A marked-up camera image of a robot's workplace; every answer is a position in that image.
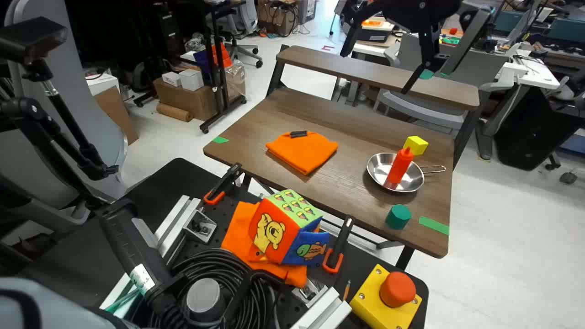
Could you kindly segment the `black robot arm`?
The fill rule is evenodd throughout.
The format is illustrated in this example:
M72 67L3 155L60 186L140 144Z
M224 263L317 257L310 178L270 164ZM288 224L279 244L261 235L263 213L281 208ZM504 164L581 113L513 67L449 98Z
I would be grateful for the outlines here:
M440 23L455 14L460 3L462 0L372 0L370 3L361 5L349 19L349 32L339 54L347 56L352 51L361 30L361 21L381 12L402 29L418 34L420 63L402 85L402 93L407 93L423 71L440 71L445 74L455 71L491 18L489 8L478 8L458 41L456 51L453 54L444 54L438 49Z

